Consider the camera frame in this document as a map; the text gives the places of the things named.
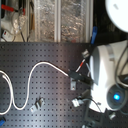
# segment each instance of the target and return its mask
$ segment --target black pegboard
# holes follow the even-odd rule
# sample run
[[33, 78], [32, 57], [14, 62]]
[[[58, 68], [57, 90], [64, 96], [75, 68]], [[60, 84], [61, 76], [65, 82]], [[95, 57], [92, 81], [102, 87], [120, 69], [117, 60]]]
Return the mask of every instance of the black pegboard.
[[[0, 43], [0, 70], [5, 71], [12, 81], [16, 104], [19, 107], [24, 104], [28, 75], [37, 62], [48, 61], [65, 71], [76, 70], [85, 48], [86, 44]], [[80, 72], [87, 74], [85, 65]], [[38, 66], [32, 75], [26, 108], [18, 111], [12, 105], [5, 115], [7, 121], [1, 128], [81, 128], [85, 124], [85, 105], [74, 108], [71, 100], [87, 88], [86, 84], [77, 83], [77, 90], [70, 91], [68, 77], [50, 66]], [[45, 105], [32, 114], [29, 109], [40, 97], [45, 99]], [[9, 98], [9, 88], [0, 78], [1, 112], [8, 107]], [[120, 113], [113, 121], [105, 116], [102, 127], [126, 128], [127, 120], [128, 117]]]

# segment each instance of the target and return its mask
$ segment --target robot eye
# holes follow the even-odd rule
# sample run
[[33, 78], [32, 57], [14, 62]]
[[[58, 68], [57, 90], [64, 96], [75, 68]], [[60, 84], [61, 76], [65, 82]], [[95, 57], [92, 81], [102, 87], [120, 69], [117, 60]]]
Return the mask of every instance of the robot eye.
[[119, 94], [115, 94], [113, 98], [118, 101], [118, 100], [120, 100], [120, 95]]

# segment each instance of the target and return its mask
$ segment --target blue light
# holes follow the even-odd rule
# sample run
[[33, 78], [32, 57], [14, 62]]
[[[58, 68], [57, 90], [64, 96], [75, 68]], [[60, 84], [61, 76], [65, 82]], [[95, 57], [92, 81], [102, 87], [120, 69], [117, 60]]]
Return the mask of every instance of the blue light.
[[115, 94], [115, 95], [114, 95], [114, 99], [115, 99], [115, 100], [119, 100], [119, 99], [120, 99], [120, 96], [119, 96], [118, 94]]

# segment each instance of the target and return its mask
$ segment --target pegboard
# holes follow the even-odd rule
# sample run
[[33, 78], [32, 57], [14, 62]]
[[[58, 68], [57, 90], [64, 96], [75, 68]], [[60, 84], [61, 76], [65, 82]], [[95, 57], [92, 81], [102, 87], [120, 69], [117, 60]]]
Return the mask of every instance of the pegboard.
[[[64, 71], [76, 70], [82, 61], [81, 52], [86, 44], [53, 43], [0, 43], [0, 70], [6, 72], [13, 84], [18, 107], [25, 103], [27, 81], [32, 67], [40, 61], [48, 61]], [[80, 72], [87, 74], [86, 65]], [[77, 83], [76, 91], [70, 91], [70, 79], [54, 68], [41, 65], [32, 75], [30, 96], [26, 108], [18, 111], [12, 105], [4, 116], [6, 123], [1, 128], [81, 128], [85, 106], [74, 108], [71, 100], [84, 92], [88, 86]], [[32, 114], [29, 110], [36, 100], [43, 97], [45, 105]], [[7, 83], [0, 77], [0, 112], [9, 105], [10, 92]], [[103, 128], [126, 128], [128, 116], [117, 113], [110, 121], [105, 116]]]

